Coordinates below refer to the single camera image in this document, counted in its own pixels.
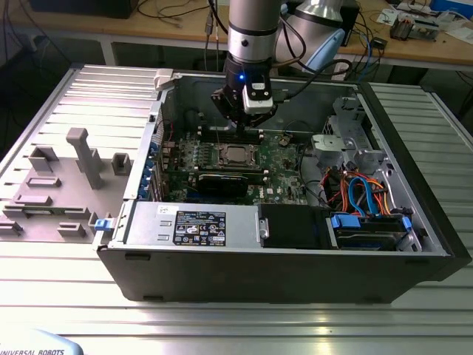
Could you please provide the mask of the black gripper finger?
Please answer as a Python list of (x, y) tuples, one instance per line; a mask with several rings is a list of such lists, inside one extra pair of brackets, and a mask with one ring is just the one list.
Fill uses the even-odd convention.
[(247, 121), (245, 123), (246, 126), (250, 128), (256, 128), (263, 124), (264, 122), (268, 121), (271, 119), (277, 112), (278, 105), (274, 104), (270, 110), (266, 113), (260, 113), (260, 114), (255, 114), (255, 115), (249, 115), (247, 117)]
[(236, 127), (236, 135), (243, 137), (247, 123), (242, 97), (230, 87), (223, 87), (211, 94), (211, 100), (221, 115), (231, 121)]

